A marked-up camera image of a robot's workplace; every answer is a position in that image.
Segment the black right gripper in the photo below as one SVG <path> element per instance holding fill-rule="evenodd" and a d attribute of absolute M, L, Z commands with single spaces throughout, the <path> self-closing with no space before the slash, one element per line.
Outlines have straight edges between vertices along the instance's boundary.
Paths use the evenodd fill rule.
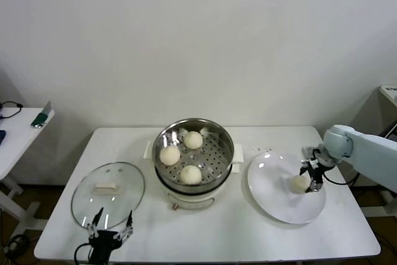
<path fill-rule="evenodd" d="M 308 164 L 309 166 L 302 166 L 299 173 L 308 173 L 312 180 L 305 192 L 319 192 L 323 186 L 323 166 L 318 161 L 309 161 Z"/>

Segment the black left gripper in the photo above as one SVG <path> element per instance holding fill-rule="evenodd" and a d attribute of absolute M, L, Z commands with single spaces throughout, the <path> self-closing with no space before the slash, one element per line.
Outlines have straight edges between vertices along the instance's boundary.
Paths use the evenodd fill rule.
<path fill-rule="evenodd" d="M 95 214 L 91 223 L 87 224 L 89 234 L 89 244 L 92 247 L 92 253 L 89 257 L 90 263 L 107 263 L 113 250 L 122 246 L 121 240 L 127 240 L 133 234 L 133 217 L 130 211 L 127 223 L 118 233 L 115 231 L 104 231 L 97 229 L 97 224 L 102 216 L 103 208 Z"/>

